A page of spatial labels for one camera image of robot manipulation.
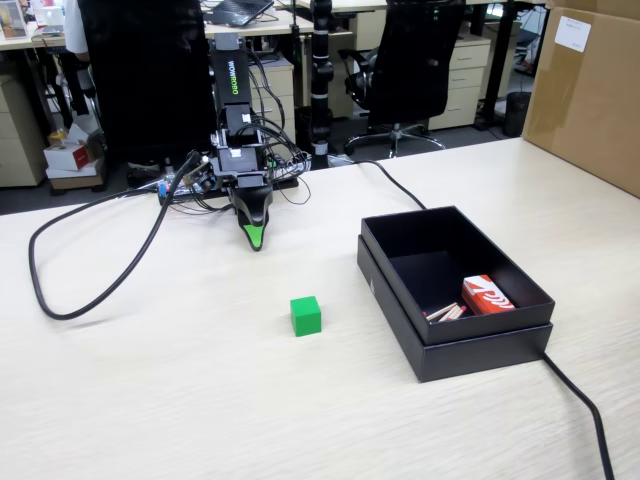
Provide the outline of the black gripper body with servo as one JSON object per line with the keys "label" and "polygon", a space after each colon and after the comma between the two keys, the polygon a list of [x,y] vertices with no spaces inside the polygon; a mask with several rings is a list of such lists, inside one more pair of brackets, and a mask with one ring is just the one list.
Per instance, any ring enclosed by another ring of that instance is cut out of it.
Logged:
{"label": "black gripper body with servo", "polygon": [[257,188],[269,183],[266,143],[259,131],[232,136],[228,130],[219,130],[213,145],[213,177],[219,189]]}

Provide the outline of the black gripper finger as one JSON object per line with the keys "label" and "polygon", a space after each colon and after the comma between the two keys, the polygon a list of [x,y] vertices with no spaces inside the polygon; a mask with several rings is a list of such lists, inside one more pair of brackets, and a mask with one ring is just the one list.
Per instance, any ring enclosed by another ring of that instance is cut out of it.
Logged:
{"label": "black gripper finger", "polygon": [[250,223],[249,218],[244,212],[240,212],[240,228],[246,236],[250,247],[253,251],[259,252],[264,243],[264,236],[267,225],[269,223],[269,213],[265,214],[264,221],[259,226]]}
{"label": "black gripper finger", "polygon": [[231,203],[240,226],[266,226],[272,202],[273,188],[270,185],[231,190]]}

